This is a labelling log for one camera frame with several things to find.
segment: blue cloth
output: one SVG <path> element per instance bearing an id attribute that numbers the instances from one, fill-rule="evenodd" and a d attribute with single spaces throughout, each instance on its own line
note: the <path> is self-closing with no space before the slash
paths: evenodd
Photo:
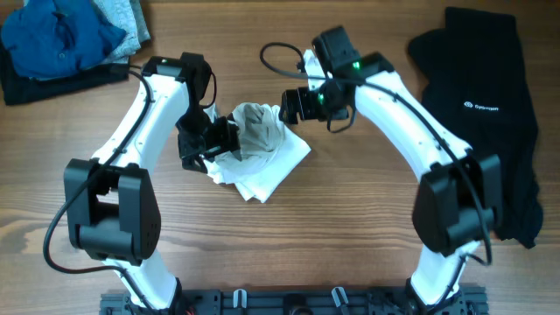
<path id="1" fill-rule="evenodd" d="M 99 65 L 126 31 L 100 18 L 89 0 L 31 0 L 2 28 L 19 76 L 50 79 Z"/>

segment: wood grain surface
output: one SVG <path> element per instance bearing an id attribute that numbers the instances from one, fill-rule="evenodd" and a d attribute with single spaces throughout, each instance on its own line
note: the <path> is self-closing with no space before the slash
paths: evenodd
<path id="1" fill-rule="evenodd" d="M 491 268 L 469 264 L 465 283 L 485 285 L 492 314 L 560 311 L 560 7 L 552 1 L 362 1 L 147 3 L 151 55 L 203 53 L 218 76 L 222 113 L 241 102 L 278 104 L 305 83 L 261 65 L 269 41 L 310 47 L 344 25 L 362 53 L 379 51 L 420 97 L 426 84 L 407 57 L 415 36 L 443 24 L 447 5 L 514 14 L 540 125 L 534 166 L 544 226 L 538 245 L 493 241 Z M 0 18 L 13 10 L 0 6 Z M 270 54 L 295 69 L 293 54 Z M 111 272 L 67 276 L 49 269 L 41 246 L 64 200 L 62 172 L 89 158 L 113 133 L 137 93 L 118 83 L 25 106 L 0 106 L 0 314 L 96 314 L 100 294 L 123 291 Z M 232 186 L 183 171 L 176 134 L 153 174 L 163 230 L 159 250 L 187 289 L 400 285 L 416 267 L 421 242 L 411 224 L 416 179 L 387 138 L 363 117 L 332 135 L 320 122 L 293 127 L 311 147 L 269 201 L 243 201 Z M 98 265 L 73 249 L 66 219 L 53 237 L 54 259 Z"/>

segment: robotic arm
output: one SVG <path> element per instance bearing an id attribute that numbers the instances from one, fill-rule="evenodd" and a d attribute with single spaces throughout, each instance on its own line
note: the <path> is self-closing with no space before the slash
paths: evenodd
<path id="1" fill-rule="evenodd" d="M 406 290 L 395 290 L 402 298 L 391 300 L 392 308 L 372 302 L 378 290 L 347 295 L 338 287 L 327 293 L 326 302 L 319 302 L 324 301 L 320 292 L 309 296 L 283 292 L 272 298 L 244 290 L 212 291 L 213 298 L 199 302 L 199 313 L 205 314 L 206 309 L 214 314 L 313 314 L 313 307 L 325 310 L 318 304 L 328 303 L 342 315 L 362 314 L 362 310 L 364 314 L 395 314 L 395 310 L 427 314 L 451 309 L 459 314 L 455 306 L 463 302 L 459 278 L 466 256 L 483 237 L 480 223 L 491 230 L 501 220 L 499 160 L 475 155 L 468 143 L 446 130 L 414 99 L 379 53 L 360 57 L 344 29 L 322 33 L 313 46 L 317 57 L 312 51 L 305 52 L 299 67 L 307 75 L 298 76 L 309 79 L 309 87 L 283 94 L 280 118 L 287 123 L 298 123 L 298 116 L 301 120 L 319 119 L 327 121 L 330 130 L 332 120 L 351 117 L 351 125 L 360 112 L 381 129 L 420 181 L 412 215 L 424 244 L 418 268 L 407 281 Z M 263 51 L 262 62 L 273 68 L 264 61 Z M 201 55 L 154 57 L 143 67 L 142 76 L 150 88 L 141 86 L 113 136 L 92 159 L 73 159 L 65 170 L 66 200 L 75 199 L 67 209 L 69 238 L 75 248 L 84 249 L 93 259 L 118 267 L 117 275 L 129 290 L 129 295 L 103 297 L 100 314 L 192 313 L 189 305 L 199 298 L 202 301 L 207 292 L 197 291 L 195 298 L 189 298 L 192 292 L 182 291 L 180 281 L 167 270 L 156 250 L 161 216 L 150 173 L 174 125 L 179 131 L 183 167 L 200 172 L 206 171 L 202 158 L 240 149 L 237 129 L 226 117 L 210 122 L 199 106 L 212 76 Z M 120 154 L 112 158 L 141 117 L 146 100 L 150 101 L 146 115 Z M 89 181 L 81 191 L 79 187 Z M 482 216 L 466 182 L 474 183 Z M 109 191 L 118 191 L 118 205 L 97 198 Z"/>

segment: black cloth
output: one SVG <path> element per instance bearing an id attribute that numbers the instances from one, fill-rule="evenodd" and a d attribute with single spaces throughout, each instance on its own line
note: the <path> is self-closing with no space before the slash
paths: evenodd
<path id="1" fill-rule="evenodd" d="M 530 249 L 543 225 L 532 167 L 537 124 L 515 18 L 447 8 L 445 28 L 409 44 L 430 81 L 422 104 L 474 150 L 501 162 L 504 219 L 496 230 Z"/>
<path id="2" fill-rule="evenodd" d="M 0 41 L 0 82 L 6 105 L 35 102 L 128 79 L 127 73 L 111 73 L 112 65 L 101 65 L 76 75 L 55 80 L 34 80 L 20 77 L 14 70 L 11 56 Z"/>

